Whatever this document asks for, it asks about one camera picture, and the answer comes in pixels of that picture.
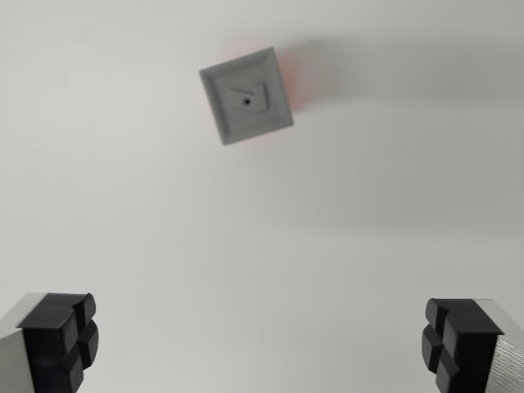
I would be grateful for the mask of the black-tipped silver gripper left finger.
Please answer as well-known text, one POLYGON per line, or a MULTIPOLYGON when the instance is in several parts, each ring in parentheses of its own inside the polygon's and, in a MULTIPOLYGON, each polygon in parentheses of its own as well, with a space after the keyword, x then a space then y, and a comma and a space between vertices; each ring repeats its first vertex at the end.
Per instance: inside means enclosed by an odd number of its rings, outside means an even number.
POLYGON ((1 391, 72 393, 97 356, 90 293, 28 293, 1 317, 1 391))

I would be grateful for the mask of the black-tipped silver gripper right finger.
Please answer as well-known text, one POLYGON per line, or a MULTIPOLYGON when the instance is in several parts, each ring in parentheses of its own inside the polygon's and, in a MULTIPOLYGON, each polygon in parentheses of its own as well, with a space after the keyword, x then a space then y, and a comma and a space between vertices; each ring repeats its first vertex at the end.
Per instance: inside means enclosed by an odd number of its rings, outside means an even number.
POLYGON ((422 358, 443 393, 523 391, 523 328, 491 299, 428 300, 422 358))

